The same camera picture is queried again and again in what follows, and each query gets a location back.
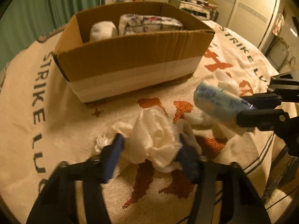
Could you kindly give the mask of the blue tissue pack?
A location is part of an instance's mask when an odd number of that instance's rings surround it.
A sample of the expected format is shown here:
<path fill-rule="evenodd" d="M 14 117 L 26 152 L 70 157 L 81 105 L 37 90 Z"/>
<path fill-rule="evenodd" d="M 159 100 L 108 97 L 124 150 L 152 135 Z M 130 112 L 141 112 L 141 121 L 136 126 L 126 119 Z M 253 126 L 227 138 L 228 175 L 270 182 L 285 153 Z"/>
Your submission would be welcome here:
<path fill-rule="evenodd" d="M 194 104 L 230 129 L 238 126 L 237 115 L 240 112 L 256 109 L 246 100 L 203 81 L 194 91 Z"/>

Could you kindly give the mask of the white lace cloth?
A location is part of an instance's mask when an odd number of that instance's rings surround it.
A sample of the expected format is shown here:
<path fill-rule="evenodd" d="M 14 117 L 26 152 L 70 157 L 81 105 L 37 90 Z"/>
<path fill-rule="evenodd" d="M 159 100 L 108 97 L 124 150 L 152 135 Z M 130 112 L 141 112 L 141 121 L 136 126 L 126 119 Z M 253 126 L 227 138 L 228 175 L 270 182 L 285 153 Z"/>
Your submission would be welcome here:
<path fill-rule="evenodd" d="M 95 151 L 112 143 L 115 135 L 120 133 L 125 140 L 123 156 L 125 165 L 130 162 L 139 164 L 149 160 L 160 172 L 171 172 L 179 165 L 174 159 L 182 147 L 179 134 L 198 155 L 202 149 L 188 121 L 179 119 L 173 123 L 158 106 L 142 109 L 137 116 L 121 119 L 108 126 L 106 133 L 96 139 Z"/>

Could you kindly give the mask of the cream blanket with orange characters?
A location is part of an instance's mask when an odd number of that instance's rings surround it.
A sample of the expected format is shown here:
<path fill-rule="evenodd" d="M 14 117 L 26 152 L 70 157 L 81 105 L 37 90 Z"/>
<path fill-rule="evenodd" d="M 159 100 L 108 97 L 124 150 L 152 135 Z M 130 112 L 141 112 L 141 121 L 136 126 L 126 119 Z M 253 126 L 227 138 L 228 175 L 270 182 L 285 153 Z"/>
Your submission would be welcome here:
<path fill-rule="evenodd" d="M 262 93 L 277 71 L 244 38 L 210 25 L 214 39 L 190 79 L 90 106 L 53 60 L 60 35 L 20 52 L 1 72 L 1 209 L 25 223 L 60 162 L 84 162 L 117 134 L 124 151 L 101 186 L 113 223 L 186 222 L 197 187 L 174 160 L 179 135 L 200 156 L 239 163 L 261 197 L 280 141 L 269 131 L 237 135 L 201 112 L 193 94 L 202 81 L 239 96 Z"/>

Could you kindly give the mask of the white wardrobe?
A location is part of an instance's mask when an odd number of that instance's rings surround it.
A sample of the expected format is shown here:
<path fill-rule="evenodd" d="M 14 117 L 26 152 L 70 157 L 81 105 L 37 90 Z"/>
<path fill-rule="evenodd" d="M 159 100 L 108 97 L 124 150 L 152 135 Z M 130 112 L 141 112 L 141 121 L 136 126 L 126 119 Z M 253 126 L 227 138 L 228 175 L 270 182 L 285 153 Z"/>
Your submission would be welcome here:
<path fill-rule="evenodd" d="M 217 23 L 262 50 L 278 15 L 281 0 L 214 1 L 217 3 Z"/>

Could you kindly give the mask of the brown cardboard box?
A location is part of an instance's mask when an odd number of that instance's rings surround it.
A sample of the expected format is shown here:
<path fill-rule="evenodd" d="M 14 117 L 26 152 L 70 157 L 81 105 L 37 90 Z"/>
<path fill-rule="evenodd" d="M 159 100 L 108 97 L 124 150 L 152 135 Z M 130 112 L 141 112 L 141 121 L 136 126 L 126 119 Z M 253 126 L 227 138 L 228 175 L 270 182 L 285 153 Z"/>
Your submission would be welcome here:
<path fill-rule="evenodd" d="M 124 14 L 174 18 L 183 30 L 119 36 Z M 118 36 L 90 42 L 91 27 L 111 21 Z M 54 61 L 83 103 L 121 95 L 193 74 L 215 32 L 167 3 L 140 1 L 99 6 L 71 17 L 54 50 Z"/>

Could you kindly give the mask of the white plush item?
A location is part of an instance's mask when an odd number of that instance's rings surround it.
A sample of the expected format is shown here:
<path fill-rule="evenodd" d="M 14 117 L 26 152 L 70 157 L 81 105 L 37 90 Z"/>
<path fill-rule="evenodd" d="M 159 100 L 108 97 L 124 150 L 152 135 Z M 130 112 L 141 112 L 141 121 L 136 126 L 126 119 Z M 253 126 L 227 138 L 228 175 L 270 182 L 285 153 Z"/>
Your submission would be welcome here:
<path fill-rule="evenodd" d="M 116 36 L 118 36 L 118 31 L 111 21 L 95 23 L 90 30 L 90 42 L 101 41 Z"/>

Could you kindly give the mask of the white dressing table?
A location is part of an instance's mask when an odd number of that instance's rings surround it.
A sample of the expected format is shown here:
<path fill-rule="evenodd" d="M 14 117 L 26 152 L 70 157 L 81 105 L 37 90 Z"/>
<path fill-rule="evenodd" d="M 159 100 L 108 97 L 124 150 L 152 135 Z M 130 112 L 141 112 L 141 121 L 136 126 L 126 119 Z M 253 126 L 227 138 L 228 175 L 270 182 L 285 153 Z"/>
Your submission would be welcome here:
<path fill-rule="evenodd" d="M 217 3 L 213 0 L 169 0 L 168 3 L 184 10 L 200 20 L 217 21 L 219 12 Z"/>

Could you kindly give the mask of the black white patterned bundle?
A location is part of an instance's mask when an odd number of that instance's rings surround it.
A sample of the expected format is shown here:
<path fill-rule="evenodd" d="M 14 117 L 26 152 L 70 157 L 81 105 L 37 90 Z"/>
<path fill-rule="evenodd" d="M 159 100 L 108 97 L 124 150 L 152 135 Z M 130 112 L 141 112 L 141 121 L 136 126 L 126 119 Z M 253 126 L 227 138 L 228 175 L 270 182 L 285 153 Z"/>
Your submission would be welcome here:
<path fill-rule="evenodd" d="M 174 18 L 124 14 L 119 21 L 119 36 L 160 31 L 180 31 L 184 26 Z"/>

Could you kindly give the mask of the green curtain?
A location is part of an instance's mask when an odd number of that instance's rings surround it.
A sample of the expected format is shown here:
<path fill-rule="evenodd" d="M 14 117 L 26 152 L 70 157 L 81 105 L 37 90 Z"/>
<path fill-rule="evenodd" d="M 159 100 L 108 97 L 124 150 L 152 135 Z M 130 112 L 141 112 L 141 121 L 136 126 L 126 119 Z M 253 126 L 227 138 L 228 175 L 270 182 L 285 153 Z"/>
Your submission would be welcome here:
<path fill-rule="evenodd" d="M 40 36 L 66 24 L 75 12 L 105 0 L 11 0 L 1 13 L 1 68 Z"/>

